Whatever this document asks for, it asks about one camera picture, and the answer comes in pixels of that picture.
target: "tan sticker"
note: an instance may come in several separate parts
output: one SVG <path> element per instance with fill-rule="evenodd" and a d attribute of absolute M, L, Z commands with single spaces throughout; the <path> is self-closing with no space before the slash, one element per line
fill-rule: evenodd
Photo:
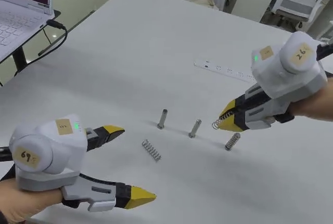
<path fill-rule="evenodd" d="M 262 49 L 260 51 L 260 55 L 262 60 L 268 59 L 269 57 L 273 56 L 274 53 L 271 46 L 267 46 L 264 49 Z"/>
<path fill-rule="evenodd" d="M 296 53 L 290 58 L 290 61 L 297 66 L 301 66 L 309 59 L 312 53 L 311 47 L 307 43 L 302 43 Z"/>
<path fill-rule="evenodd" d="M 17 147 L 14 153 L 14 160 L 19 161 L 26 166 L 37 168 L 40 163 L 40 157 L 28 149 L 21 146 Z"/>
<path fill-rule="evenodd" d="M 59 135 L 73 134 L 73 129 L 69 119 L 57 119 L 56 120 Z"/>

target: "laptop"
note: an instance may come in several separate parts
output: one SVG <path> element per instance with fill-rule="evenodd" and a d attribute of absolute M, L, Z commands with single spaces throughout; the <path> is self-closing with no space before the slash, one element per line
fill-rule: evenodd
<path fill-rule="evenodd" d="M 53 18 L 52 0 L 0 0 L 0 62 Z"/>

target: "laptop keyboard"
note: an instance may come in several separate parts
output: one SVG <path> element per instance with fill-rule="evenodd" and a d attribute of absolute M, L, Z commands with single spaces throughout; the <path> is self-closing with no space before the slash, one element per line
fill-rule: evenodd
<path fill-rule="evenodd" d="M 0 46 L 7 46 L 24 32 L 29 31 L 42 17 L 27 17 L 0 11 Z"/>

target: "table leg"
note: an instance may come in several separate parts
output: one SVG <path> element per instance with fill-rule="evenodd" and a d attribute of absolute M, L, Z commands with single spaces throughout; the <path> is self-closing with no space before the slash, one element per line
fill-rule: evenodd
<path fill-rule="evenodd" d="M 14 58 L 15 66 L 18 72 L 22 71 L 24 68 L 27 67 L 27 60 L 25 59 L 24 51 L 22 47 L 16 49 L 13 52 L 12 57 Z"/>

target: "human hand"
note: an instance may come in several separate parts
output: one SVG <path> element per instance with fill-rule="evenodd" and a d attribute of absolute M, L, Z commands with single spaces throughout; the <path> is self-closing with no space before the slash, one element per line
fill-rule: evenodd
<path fill-rule="evenodd" d="M 19 190 L 15 179 L 0 181 L 0 211 L 9 223 L 18 223 L 38 214 L 45 208 L 61 203 L 59 189 L 31 192 Z"/>
<path fill-rule="evenodd" d="M 307 116 L 317 120 L 333 121 L 333 78 L 314 95 L 290 105 L 295 116 Z"/>

